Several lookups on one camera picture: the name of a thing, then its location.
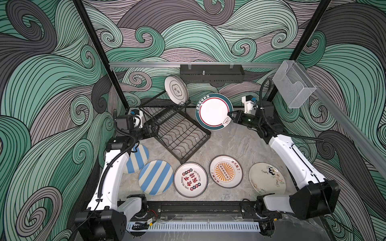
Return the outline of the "green red rimmed plate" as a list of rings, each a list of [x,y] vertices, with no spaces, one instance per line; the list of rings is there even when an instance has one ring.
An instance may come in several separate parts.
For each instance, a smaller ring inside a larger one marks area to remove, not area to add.
[[[195,116],[203,128],[217,131],[227,127],[232,122],[228,113],[233,110],[233,105],[226,96],[210,93],[198,101]]]

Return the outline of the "black wire dish rack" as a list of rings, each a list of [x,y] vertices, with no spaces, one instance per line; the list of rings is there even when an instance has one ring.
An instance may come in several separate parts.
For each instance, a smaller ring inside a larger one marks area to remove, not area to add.
[[[187,113],[190,104],[190,100],[174,103],[164,90],[152,98],[143,99],[139,106],[146,121],[155,126],[156,139],[181,164],[186,163],[211,137],[211,132]]]

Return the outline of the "white plate black motif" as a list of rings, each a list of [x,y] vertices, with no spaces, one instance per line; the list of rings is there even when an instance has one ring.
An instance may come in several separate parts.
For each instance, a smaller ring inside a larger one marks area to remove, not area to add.
[[[164,88],[170,100],[175,104],[183,105],[189,100],[188,88],[178,76],[168,76],[164,81]]]

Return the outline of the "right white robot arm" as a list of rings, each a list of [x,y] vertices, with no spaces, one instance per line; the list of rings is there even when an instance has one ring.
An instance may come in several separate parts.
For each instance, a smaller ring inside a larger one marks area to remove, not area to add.
[[[288,213],[300,220],[333,215],[340,187],[334,180],[321,174],[298,149],[293,139],[302,139],[307,144],[323,143],[322,139],[290,134],[274,117],[272,102],[263,99],[263,91],[258,97],[242,97],[244,110],[228,112],[231,120],[243,125],[258,135],[278,154],[288,169],[296,186],[292,195],[264,194],[256,201],[258,215],[271,220]]]

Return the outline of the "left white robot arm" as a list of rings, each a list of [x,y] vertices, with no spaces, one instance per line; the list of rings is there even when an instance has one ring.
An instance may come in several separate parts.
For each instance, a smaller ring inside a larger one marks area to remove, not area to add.
[[[136,173],[147,164],[149,150],[140,141],[156,136],[157,129],[139,108],[124,115],[114,112],[113,124],[117,135],[106,146],[98,186],[86,210],[77,213],[74,220],[75,230],[84,241],[121,241],[131,218],[146,213],[144,195],[130,195],[120,201],[118,193],[123,174]]]

